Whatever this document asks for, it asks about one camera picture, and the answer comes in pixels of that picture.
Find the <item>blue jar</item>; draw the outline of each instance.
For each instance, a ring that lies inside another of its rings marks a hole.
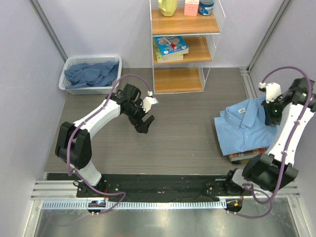
[[[214,0],[200,0],[198,12],[202,16],[209,16],[212,14],[214,8]]]

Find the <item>shelving unit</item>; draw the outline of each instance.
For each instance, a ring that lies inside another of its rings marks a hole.
[[[225,14],[220,0],[216,0],[209,16],[185,16],[185,0],[178,0],[176,13],[165,17],[158,8],[158,0],[151,0],[152,43],[154,36],[183,36],[189,53],[182,60],[158,63],[153,51],[154,92],[184,93],[203,91],[209,74],[210,62],[214,58],[216,44],[212,35],[220,34]],[[206,76],[203,64],[209,63]]]

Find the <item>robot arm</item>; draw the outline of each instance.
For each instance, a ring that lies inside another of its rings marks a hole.
[[[255,188],[270,192],[274,191],[285,143],[307,98],[307,83],[305,78],[294,80],[293,84],[284,94],[281,94],[280,85],[277,83],[260,83],[259,89],[266,93],[266,100],[263,102],[266,114],[265,124],[279,124],[280,127],[275,140],[264,154],[254,157],[247,163],[243,170],[235,169],[227,174],[224,187],[226,192],[231,195],[242,194],[244,192],[242,188],[243,184],[249,182]],[[313,94],[289,143],[280,188],[293,181],[298,174],[298,170],[293,168],[296,147],[305,126],[313,117],[315,111],[316,96]]]
[[[141,91],[135,86],[127,84],[123,90],[109,95],[110,99],[105,107],[106,100],[82,119],[74,123],[63,123],[59,130],[55,154],[64,162],[67,162],[67,145],[70,136],[83,123],[76,133],[76,141],[72,141],[71,144],[70,166],[77,170],[79,175],[90,185],[104,191],[102,175],[91,161],[91,140],[104,125],[121,114],[128,116],[137,132],[148,133],[148,128],[155,117],[151,115],[146,121],[143,121],[143,117],[152,105],[158,103],[158,100],[153,98],[152,95],[152,92],[148,92],[148,96],[142,100],[140,98]]]

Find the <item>gray wood table top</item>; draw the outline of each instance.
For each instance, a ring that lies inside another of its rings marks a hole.
[[[153,84],[152,69],[123,69]],[[126,83],[139,87],[142,98],[146,86],[138,79]],[[121,115],[104,126],[92,140],[92,161],[101,173],[117,174],[226,174],[232,165],[223,157],[217,141],[214,117],[227,106],[246,99],[239,69],[211,69],[204,92],[159,94],[149,114],[155,120],[148,134],[139,134],[127,116]],[[99,106],[105,95],[68,94],[59,126],[74,122]],[[46,164],[46,172],[66,172],[55,156],[57,135]]]

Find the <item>pink box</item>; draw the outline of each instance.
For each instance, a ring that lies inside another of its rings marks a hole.
[[[198,14],[199,0],[186,0],[184,6],[185,16],[196,16]]]

